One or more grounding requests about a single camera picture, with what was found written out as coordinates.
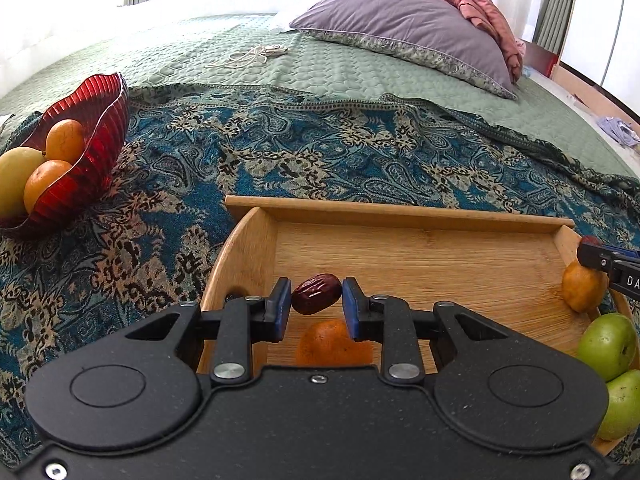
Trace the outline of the large dark orange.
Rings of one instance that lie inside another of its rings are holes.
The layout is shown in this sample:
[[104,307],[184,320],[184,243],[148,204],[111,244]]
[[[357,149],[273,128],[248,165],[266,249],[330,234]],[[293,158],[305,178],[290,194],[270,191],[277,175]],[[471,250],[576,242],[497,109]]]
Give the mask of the large dark orange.
[[575,312],[587,313],[597,309],[608,288],[608,276],[599,270],[586,268],[577,259],[564,270],[561,295]]

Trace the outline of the small mandarin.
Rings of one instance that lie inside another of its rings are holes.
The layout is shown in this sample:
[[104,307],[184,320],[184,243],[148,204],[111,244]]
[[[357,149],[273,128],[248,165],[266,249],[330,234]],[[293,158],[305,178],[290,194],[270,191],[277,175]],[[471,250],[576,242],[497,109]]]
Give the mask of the small mandarin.
[[365,366],[373,362],[370,341],[354,341],[343,320],[314,323],[299,338],[295,364],[301,367]]

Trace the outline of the dark red date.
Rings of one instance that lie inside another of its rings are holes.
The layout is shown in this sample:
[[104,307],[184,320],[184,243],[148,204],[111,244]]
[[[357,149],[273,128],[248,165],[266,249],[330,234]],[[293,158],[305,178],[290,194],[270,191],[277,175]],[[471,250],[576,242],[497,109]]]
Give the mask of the dark red date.
[[293,290],[292,308],[302,315],[316,314],[340,300],[342,290],[342,283],[334,274],[316,274]]

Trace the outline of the green apple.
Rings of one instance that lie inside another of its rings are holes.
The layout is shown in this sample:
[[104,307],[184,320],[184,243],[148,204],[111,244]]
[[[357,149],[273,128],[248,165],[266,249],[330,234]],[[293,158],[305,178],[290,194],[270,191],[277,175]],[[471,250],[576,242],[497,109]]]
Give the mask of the green apple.
[[608,409],[601,422],[597,437],[614,441],[626,437],[639,426],[640,370],[633,368],[606,384]]
[[605,382],[629,370],[636,354],[634,324],[620,313],[598,316],[582,334],[577,347],[577,359]]

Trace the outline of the wooden serving tray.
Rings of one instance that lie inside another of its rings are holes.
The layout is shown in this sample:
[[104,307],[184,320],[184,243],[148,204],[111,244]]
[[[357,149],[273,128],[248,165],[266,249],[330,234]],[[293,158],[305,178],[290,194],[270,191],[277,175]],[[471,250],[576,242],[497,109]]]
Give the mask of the wooden serving tray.
[[462,304],[569,354],[590,323],[561,296],[580,240],[570,219],[254,196],[224,204],[236,223],[209,274],[204,310],[231,294],[264,296],[279,278],[298,284],[328,272],[416,309]]

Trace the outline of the blue paisley cloth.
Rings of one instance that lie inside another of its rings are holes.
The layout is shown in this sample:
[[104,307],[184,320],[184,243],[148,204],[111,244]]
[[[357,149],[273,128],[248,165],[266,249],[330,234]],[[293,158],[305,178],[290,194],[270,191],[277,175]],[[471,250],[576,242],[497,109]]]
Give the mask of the blue paisley cloth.
[[228,195],[565,217],[634,247],[639,183],[431,101],[321,99],[267,86],[129,95],[105,195],[61,231],[1,242],[1,463],[40,440],[24,402],[42,364],[201,298],[233,221]]

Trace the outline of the lilac cloth on floor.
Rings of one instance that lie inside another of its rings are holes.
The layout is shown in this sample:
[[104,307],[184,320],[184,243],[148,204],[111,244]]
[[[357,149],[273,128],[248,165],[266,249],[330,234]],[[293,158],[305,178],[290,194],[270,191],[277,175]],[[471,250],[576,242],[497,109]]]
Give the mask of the lilac cloth on floor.
[[621,146],[625,148],[638,148],[640,144],[638,134],[631,128],[631,125],[624,122],[623,119],[602,116],[597,118],[596,123],[604,133]]

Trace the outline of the orange fruit in bowl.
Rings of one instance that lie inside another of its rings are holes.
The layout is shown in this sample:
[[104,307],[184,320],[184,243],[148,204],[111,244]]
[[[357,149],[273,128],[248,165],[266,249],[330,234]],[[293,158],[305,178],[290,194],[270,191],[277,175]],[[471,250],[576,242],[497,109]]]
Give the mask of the orange fruit in bowl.
[[84,151],[85,129],[80,122],[63,119],[50,128],[44,147],[47,160],[64,160],[75,165]]

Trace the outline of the red glass fruit bowl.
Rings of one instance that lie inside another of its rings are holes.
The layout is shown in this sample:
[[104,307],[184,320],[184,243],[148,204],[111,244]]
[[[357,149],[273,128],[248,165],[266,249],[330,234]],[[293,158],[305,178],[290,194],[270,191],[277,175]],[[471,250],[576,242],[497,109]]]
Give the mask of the red glass fruit bowl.
[[51,127],[75,119],[84,128],[85,149],[72,168],[42,193],[28,216],[1,223],[3,235],[31,238],[55,232],[107,191],[129,126],[128,99],[122,74],[95,74],[46,109],[23,144],[43,148]]

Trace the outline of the grey green drape right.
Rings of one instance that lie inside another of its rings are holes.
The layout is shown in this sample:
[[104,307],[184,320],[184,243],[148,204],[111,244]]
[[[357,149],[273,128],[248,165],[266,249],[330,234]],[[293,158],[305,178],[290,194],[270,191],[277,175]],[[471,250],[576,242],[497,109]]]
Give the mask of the grey green drape right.
[[574,0],[542,0],[533,43],[560,54],[572,16]]

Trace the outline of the green quilted bedspread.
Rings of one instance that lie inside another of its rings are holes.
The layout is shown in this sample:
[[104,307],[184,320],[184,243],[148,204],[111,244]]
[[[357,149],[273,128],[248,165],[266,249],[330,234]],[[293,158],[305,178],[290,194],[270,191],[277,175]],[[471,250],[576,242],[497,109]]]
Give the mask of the green quilted bedspread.
[[330,99],[376,100],[385,93],[424,99],[482,116],[533,139],[554,144],[585,166],[637,177],[638,156],[615,144],[576,110],[561,89],[532,73],[514,100],[439,73],[300,32],[281,32],[269,14],[232,14],[190,20],[133,20],[27,78],[2,96],[8,127],[45,110],[92,74],[122,73],[131,87],[163,84],[268,84]]

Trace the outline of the yellow fruit in bowl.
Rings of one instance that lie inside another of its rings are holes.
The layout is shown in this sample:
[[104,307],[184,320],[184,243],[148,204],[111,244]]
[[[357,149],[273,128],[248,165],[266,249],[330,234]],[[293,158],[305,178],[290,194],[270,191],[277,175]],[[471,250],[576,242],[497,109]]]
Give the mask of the yellow fruit in bowl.
[[42,151],[28,146],[11,148],[0,157],[1,220],[25,213],[24,188],[28,178],[44,162]]

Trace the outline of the purple pillow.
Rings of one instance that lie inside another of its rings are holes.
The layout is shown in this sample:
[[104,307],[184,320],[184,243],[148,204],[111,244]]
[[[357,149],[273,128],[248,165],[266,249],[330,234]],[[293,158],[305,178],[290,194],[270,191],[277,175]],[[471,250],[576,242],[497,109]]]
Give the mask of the purple pillow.
[[439,70],[503,99],[516,98],[497,41],[444,0],[320,0],[290,27]]

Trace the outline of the wooden bed frame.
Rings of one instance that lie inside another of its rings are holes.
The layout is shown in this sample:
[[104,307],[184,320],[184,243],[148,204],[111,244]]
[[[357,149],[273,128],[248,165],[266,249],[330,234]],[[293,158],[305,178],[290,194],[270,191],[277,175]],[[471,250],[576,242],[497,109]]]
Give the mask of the wooden bed frame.
[[559,61],[559,55],[528,41],[525,41],[525,45],[524,64],[541,73],[543,81],[552,81],[561,89],[562,96],[566,96],[570,102],[594,117],[620,118],[628,122],[635,132],[639,132],[639,117],[597,84],[563,66]]

